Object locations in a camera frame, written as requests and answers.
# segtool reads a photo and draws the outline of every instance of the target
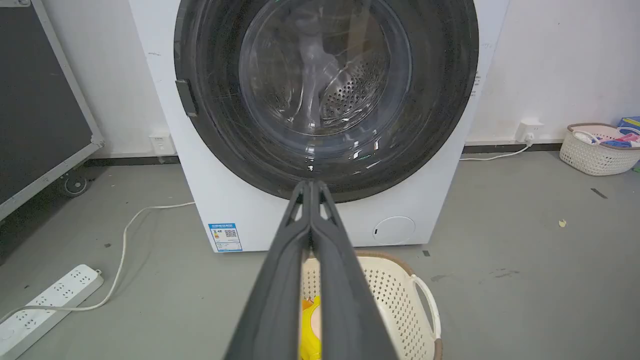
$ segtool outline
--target caster wheel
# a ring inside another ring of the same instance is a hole
[[[76,172],[67,172],[60,178],[58,190],[64,196],[77,197],[84,194],[88,187],[89,182],[84,176]]]

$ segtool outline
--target basket handle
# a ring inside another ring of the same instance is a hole
[[[416,284],[420,288],[420,290],[422,290],[424,297],[427,298],[429,310],[431,311],[431,320],[433,321],[433,329],[431,330],[431,333],[434,339],[440,339],[442,330],[440,328],[440,313],[438,312],[438,306],[436,306],[436,299],[433,298],[431,290],[429,290],[429,287],[424,283],[424,281],[422,281],[421,278],[417,277],[414,274],[411,275],[410,279],[412,283]]]
[[[620,133],[620,130],[631,130],[631,131],[633,131],[634,133],[636,133],[636,134],[640,135],[640,130],[638,130],[638,129],[634,129],[633,127],[626,127],[626,126],[625,126],[625,127],[619,127],[619,128],[618,128],[618,132],[619,132],[619,133]]]
[[[591,133],[587,133],[586,131],[580,131],[580,130],[573,130],[573,137],[575,137],[576,139],[582,141],[580,138],[578,138],[578,136],[575,136],[576,134],[585,134],[586,136],[590,137],[591,139],[595,140],[596,142],[592,142],[592,143],[588,143],[591,146],[598,146],[600,145],[600,140],[597,138],[597,136],[594,136]]]

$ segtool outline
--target white wall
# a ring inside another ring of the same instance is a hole
[[[640,115],[639,14],[638,0],[511,0],[467,143],[511,143],[523,117],[561,142],[568,124]]]
[[[147,136],[168,128],[128,1],[44,3],[107,140],[100,156],[153,156]],[[546,124],[537,142],[560,142],[568,124],[640,115],[639,13],[638,0],[511,0],[468,144],[513,143],[523,117]]]
[[[168,131],[127,0],[43,0],[104,135],[98,157],[153,156]]]

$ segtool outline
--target brown basket rim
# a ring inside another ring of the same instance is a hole
[[[613,126],[613,125],[609,125],[609,124],[603,124],[601,122],[581,122],[581,123],[578,123],[578,124],[571,124],[571,125],[567,126],[566,129],[572,135],[574,126],[591,126],[591,125],[606,126],[606,127],[611,127],[613,129],[617,129],[618,128],[617,126]],[[615,146],[607,145],[606,143],[600,143],[599,146],[605,147],[607,149],[617,150],[617,151],[640,151],[640,147],[615,147]]]
[[[413,272],[413,269],[409,265],[407,265],[407,263],[405,263],[404,261],[396,258],[395,256],[391,256],[391,255],[387,254],[386,252],[369,251],[369,250],[356,250],[356,256],[358,256],[359,258],[381,258],[381,259],[387,259],[389,261],[393,261],[398,266],[400,266],[407,274],[409,274],[409,276],[415,275],[415,272]],[[313,255],[313,254],[309,255],[309,259],[315,259],[315,258],[316,258],[315,255]]]
[[[433,360],[442,360],[442,338],[437,338],[435,341]]]

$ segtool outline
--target gray floor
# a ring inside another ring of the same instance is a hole
[[[178,165],[100,172],[83,196],[39,197],[4,226],[5,239],[24,243],[0,266],[0,313],[80,263],[104,272],[84,304],[96,303],[133,214],[191,200]],[[434,293],[446,359],[637,359],[639,205],[635,172],[590,177],[546,152],[466,162],[424,247],[430,256],[384,251]],[[22,360],[222,357],[264,254],[214,254],[194,207],[149,213],[132,230],[113,300],[70,314]]]

